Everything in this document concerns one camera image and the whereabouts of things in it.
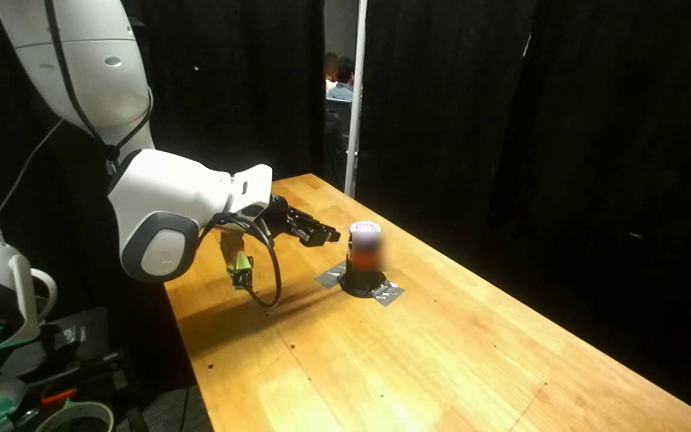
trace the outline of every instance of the white robot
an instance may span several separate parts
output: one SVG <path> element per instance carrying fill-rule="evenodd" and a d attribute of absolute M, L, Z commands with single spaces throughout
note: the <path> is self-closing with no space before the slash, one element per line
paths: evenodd
<path fill-rule="evenodd" d="M 271 196 L 269 166 L 230 174 L 152 146 L 152 95 L 119 0 L 0 0 L 0 21 L 51 111 L 107 146 L 107 200 L 126 276 L 145 282 L 176 278 L 209 227 L 260 238 L 289 232 L 302 245 L 338 240 L 334 227 Z M 36 310 L 30 276 L 51 288 L 48 306 Z M 0 245 L 0 288 L 9 290 L 21 318 L 0 348 L 36 339 L 54 302 L 54 282 Z M 0 376 L 0 416 L 19 396 L 17 378 Z"/>

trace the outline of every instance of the black backdrop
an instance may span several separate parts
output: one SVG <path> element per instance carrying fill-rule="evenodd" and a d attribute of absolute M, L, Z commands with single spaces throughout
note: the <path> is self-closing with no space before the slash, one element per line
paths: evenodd
<path fill-rule="evenodd" d="M 271 164 L 276 178 L 314 171 L 323 129 L 319 3 L 128 0 L 124 6 L 156 95 L 156 146 L 211 168 Z M 0 29 L 0 202 L 53 122 Z M 110 340 L 131 354 L 144 392 L 191 378 L 162 288 L 119 272 L 102 156 L 83 131 L 60 126 L 0 225 L 7 243 L 58 280 L 53 316 L 107 306 Z"/>
<path fill-rule="evenodd" d="M 370 3 L 359 196 L 691 402 L 691 3 Z"/>

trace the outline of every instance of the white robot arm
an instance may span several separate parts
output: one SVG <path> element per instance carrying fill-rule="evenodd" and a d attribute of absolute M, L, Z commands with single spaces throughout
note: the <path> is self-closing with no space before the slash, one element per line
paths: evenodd
<path fill-rule="evenodd" d="M 271 168 L 221 173 L 158 152 L 151 90 L 119 0 L 0 0 L 0 21 L 28 78 L 61 119 L 110 149 L 107 200 L 126 276 L 180 276 L 215 216 L 256 218 L 271 200 Z"/>

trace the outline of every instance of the dark background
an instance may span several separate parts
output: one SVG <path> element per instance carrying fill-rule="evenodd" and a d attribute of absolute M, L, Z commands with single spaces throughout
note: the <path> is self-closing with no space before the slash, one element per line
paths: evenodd
<path fill-rule="evenodd" d="M 160 149 L 320 168 L 319 3 L 126 6 Z M 358 196 L 691 402 L 691 0 L 382 0 L 364 65 Z M 0 33 L 0 200 L 53 122 Z M 162 290 L 116 268 L 82 131 L 60 129 L 0 225 L 60 311 L 107 305 L 144 376 L 188 378 Z"/>

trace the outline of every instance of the wooden table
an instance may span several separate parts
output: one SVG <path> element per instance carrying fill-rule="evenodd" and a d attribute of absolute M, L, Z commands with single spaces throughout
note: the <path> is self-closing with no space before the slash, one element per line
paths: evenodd
<path fill-rule="evenodd" d="M 215 429 L 691 429 L 691 406 L 319 178 L 272 188 L 342 232 L 278 238 L 278 306 L 230 286 L 217 234 L 168 282 Z M 406 290 L 386 306 L 316 282 L 359 218 L 384 227 L 384 273 Z M 253 257 L 269 298 L 271 261 Z"/>

